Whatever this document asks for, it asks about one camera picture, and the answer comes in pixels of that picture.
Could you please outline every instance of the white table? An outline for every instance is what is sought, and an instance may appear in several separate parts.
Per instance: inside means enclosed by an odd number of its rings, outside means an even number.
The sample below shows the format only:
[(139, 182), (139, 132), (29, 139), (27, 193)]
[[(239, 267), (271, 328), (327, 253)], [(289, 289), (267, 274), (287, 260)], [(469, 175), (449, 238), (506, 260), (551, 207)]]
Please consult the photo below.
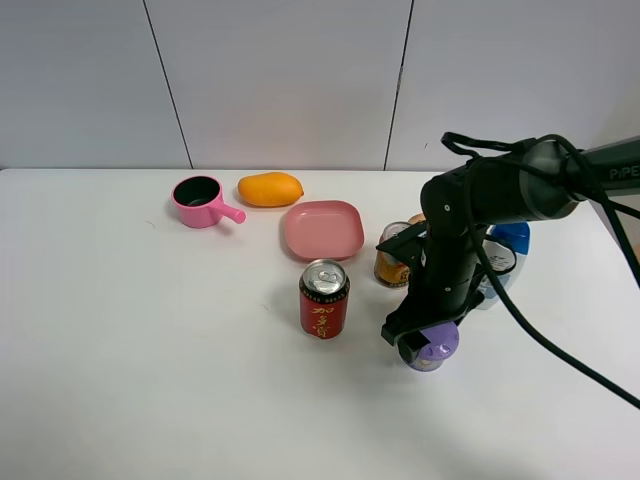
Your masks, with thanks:
[[(0, 174), (0, 478), (637, 479), (640, 412), (548, 354), (499, 305), (434, 373), (380, 337), (404, 291), (373, 279), (382, 228), (431, 174), (297, 172), (355, 205), (347, 325), (302, 332), (286, 208), (192, 230), (189, 171)], [(246, 172), (214, 172), (233, 190)], [(589, 205), (532, 224), (512, 296), (534, 325), (640, 395), (640, 294)]]

